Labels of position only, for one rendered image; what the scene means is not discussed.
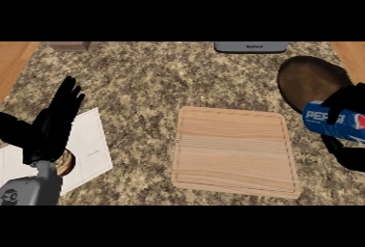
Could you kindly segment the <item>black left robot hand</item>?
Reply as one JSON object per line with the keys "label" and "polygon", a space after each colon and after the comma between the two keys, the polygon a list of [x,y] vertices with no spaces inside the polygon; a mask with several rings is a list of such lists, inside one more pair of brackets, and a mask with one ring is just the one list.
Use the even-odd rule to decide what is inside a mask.
{"label": "black left robot hand", "polygon": [[22,149],[22,163],[56,161],[64,153],[72,122],[78,113],[84,94],[75,79],[67,76],[58,88],[52,103],[33,123],[21,121],[0,112],[0,140]]}

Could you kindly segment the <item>blue soda can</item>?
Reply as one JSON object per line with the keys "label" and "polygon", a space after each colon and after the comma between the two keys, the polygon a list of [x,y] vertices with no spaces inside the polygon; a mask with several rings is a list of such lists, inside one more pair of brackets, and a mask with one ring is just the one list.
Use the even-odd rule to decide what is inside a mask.
{"label": "blue soda can", "polygon": [[304,127],[319,134],[365,144],[365,114],[343,110],[334,124],[328,124],[330,108],[321,106],[322,101],[313,100],[304,105]]}

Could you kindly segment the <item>dark grey appliance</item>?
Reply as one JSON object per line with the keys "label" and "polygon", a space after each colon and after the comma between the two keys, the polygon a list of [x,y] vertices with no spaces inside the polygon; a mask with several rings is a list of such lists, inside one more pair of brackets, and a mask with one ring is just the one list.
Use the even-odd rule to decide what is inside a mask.
{"label": "dark grey appliance", "polygon": [[288,47],[287,41],[216,41],[214,49],[228,54],[282,53]]}

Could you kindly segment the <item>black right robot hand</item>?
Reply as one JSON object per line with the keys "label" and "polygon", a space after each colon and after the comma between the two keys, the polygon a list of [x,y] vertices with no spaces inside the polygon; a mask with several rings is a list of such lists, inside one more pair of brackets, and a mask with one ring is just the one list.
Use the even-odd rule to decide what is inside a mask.
{"label": "black right robot hand", "polygon": [[[365,84],[358,83],[341,87],[321,103],[322,107],[330,108],[328,124],[334,124],[340,113],[350,110],[365,114]],[[349,148],[338,139],[328,135],[321,135],[328,152],[335,156],[338,163],[350,170],[365,173],[365,149]]]}

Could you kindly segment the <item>brown round wooden disc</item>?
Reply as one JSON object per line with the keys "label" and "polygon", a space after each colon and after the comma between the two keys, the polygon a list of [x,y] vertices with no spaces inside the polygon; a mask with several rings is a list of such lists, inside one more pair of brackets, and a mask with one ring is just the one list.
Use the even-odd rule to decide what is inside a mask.
{"label": "brown round wooden disc", "polygon": [[69,150],[64,150],[61,158],[55,162],[61,177],[67,176],[75,167],[75,156]]}

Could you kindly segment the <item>light wooden cutting board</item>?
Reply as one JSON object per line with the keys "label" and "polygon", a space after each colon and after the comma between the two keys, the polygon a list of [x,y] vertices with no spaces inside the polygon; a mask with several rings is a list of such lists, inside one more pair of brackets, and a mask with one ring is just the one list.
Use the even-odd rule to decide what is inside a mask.
{"label": "light wooden cutting board", "polygon": [[284,116],[185,106],[171,183],[186,189],[299,198],[302,184]]}

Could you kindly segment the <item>dark brown round pan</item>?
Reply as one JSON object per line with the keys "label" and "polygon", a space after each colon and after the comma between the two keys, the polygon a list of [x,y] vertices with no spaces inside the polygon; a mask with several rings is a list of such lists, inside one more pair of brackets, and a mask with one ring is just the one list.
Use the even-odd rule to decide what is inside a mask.
{"label": "dark brown round pan", "polygon": [[316,57],[296,56],[279,66],[276,84],[285,102],[302,113],[310,101],[325,100],[352,81],[340,66]]}

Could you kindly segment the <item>white rectangular placemat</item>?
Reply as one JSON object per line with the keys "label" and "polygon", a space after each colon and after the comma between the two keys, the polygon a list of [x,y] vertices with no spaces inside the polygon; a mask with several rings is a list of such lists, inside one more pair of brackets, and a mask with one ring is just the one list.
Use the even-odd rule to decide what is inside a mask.
{"label": "white rectangular placemat", "polygon": [[[75,166],[62,177],[61,195],[112,169],[99,108],[75,117],[67,149],[75,156]],[[37,175],[37,169],[22,164],[22,150],[7,145],[0,149],[0,186],[13,179]]]}

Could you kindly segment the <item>brown wooden box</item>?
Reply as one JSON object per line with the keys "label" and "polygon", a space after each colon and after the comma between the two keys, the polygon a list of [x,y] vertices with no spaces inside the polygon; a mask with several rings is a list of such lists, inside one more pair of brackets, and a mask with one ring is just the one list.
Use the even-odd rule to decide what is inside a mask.
{"label": "brown wooden box", "polygon": [[49,45],[56,51],[86,51],[90,43],[87,41],[50,41]]}

